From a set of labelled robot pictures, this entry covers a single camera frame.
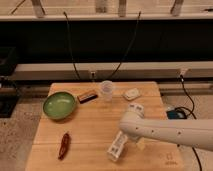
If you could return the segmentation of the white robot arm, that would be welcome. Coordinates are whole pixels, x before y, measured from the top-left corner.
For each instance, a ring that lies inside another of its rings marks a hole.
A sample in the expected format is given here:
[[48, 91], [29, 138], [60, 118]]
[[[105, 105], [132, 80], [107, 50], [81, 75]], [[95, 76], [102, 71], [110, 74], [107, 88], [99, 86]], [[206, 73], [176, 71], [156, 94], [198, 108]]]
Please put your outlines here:
[[119, 128], [135, 141], [145, 137], [213, 151], [213, 119], [147, 119], [142, 105], [130, 103]]

